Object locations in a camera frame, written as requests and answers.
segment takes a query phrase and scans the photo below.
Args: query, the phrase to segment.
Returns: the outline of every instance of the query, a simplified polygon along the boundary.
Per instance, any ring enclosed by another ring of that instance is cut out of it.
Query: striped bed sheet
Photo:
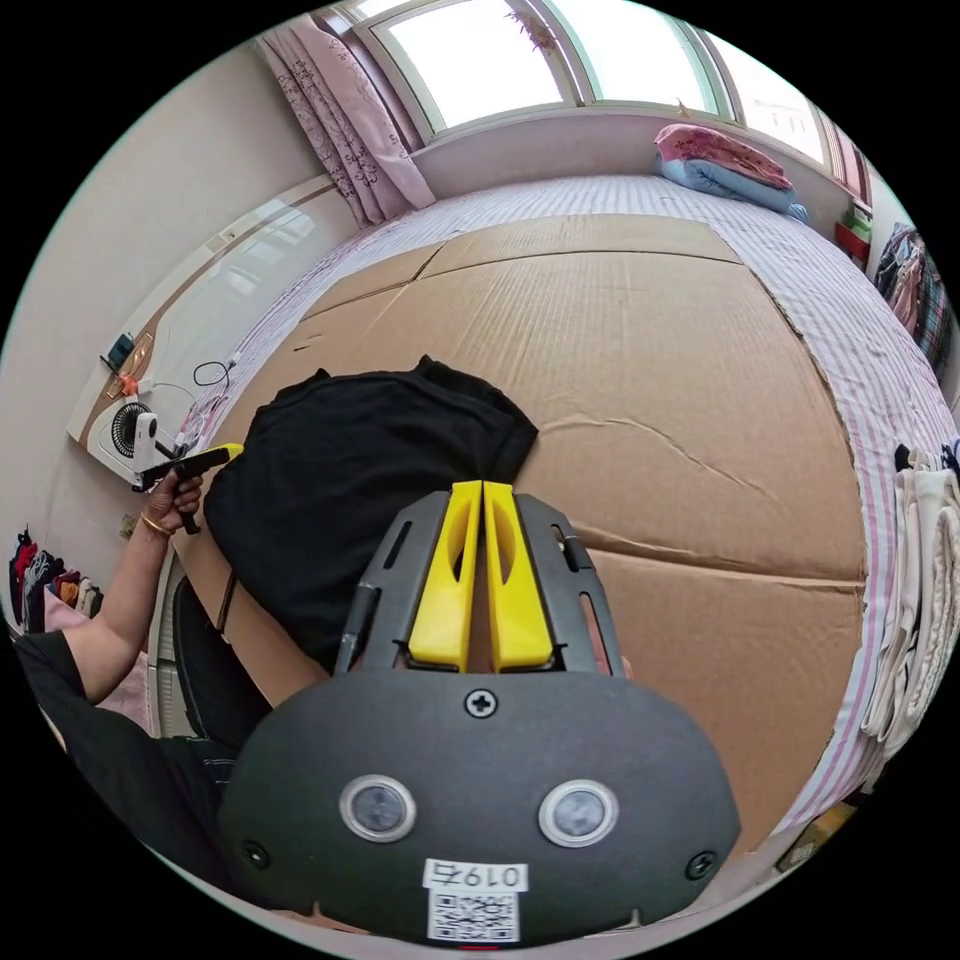
[[[239,345],[223,394],[198,398],[185,436],[209,441],[266,358],[333,283],[380,260],[481,227],[564,214],[630,213],[711,226],[756,274],[819,364],[846,426],[860,483],[867,585],[859,653],[820,762],[777,831],[809,822],[860,786],[881,763],[860,731],[873,690],[895,567],[894,458],[898,443],[938,452],[956,427],[936,378],[870,281],[803,224],[648,176],[575,177],[511,184],[443,200],[363,231],[318,263]]]

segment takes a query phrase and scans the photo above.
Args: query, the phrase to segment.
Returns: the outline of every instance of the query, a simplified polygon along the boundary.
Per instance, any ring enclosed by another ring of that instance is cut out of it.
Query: cardboard box
[[[800,338],[705,224],[513,223],[335,284],[215,442],[242,441],[259,406],[319,367],[410,369],[424,353],[490,381],[540,428],[517,488],[578,529],[636,681],[713,739],[738,850],[753,849],[813,773],[860,644],[857,479]],[[216,620],[226,561],[206,532],[176,546]],[[224,629],[271,702],[322,676],[241,587]]]
[[[856,813],[856,807],[838,803],[808,824],[796,843],[777,861],[777,872],[786,873],[806,863]]]

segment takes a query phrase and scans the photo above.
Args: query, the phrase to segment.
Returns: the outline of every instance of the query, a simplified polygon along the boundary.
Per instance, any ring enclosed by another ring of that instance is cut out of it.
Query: black shirt
[[[138,840],[188,873],[253,899],[231,876],[217,826],[235,755],[207,740],[154,739],[128,717],[93,706],[60,632],[28,634],[15,646],[67,755],[113,814]]]
[[[399,373],[319,370],[257,411],[204,518],[237,581],[332,670],[397,513],[458,481],[512,483],[536,437],[498,389],[430,357]]]

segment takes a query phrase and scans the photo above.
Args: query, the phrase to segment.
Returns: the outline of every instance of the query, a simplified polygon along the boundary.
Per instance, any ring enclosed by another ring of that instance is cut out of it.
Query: yellow gripper fingers
[[[482,494],[480,480],[453,485],[410,634],[417,664],[467,669]]]
[[[494,669],[499,673],[545,666],[553,641],[513,488],[484,483],[483,509]]]

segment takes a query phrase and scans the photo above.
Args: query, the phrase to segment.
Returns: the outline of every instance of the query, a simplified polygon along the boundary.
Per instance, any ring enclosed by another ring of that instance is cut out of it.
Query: black pants
[[[186,577],[173,598],[173,646],[194,733],[236,755],[271,707],[210,622]]]

